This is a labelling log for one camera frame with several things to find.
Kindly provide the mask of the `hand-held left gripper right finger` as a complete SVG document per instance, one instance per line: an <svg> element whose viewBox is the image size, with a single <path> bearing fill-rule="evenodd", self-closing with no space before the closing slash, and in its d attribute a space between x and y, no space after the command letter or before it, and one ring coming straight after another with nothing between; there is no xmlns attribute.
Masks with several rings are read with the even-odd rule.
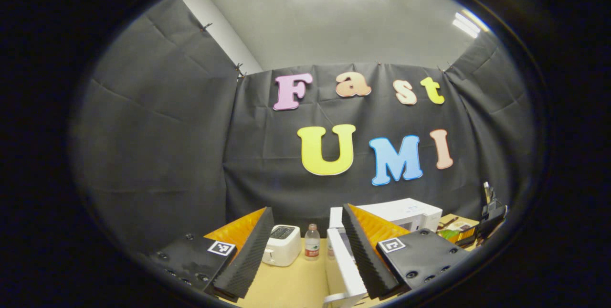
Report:
<svg viewBox="0 0 611 308"><path fill-rule="evenodd" d="M428 228L410 232L353 204L342 209L343 227L371 298L386 299L434 283L471 255Z"/></svg>

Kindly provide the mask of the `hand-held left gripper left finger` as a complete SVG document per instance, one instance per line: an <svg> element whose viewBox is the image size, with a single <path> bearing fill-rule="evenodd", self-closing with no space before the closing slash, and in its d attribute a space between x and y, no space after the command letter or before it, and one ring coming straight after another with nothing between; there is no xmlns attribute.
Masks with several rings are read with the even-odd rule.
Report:
<svg viewBox="0 0 611 308"><path fill-rule="evenodd" d="M148 260L162 278L198 296L244 298L253 283L274 225L264 207L204 236L186 234Z"/></svg>

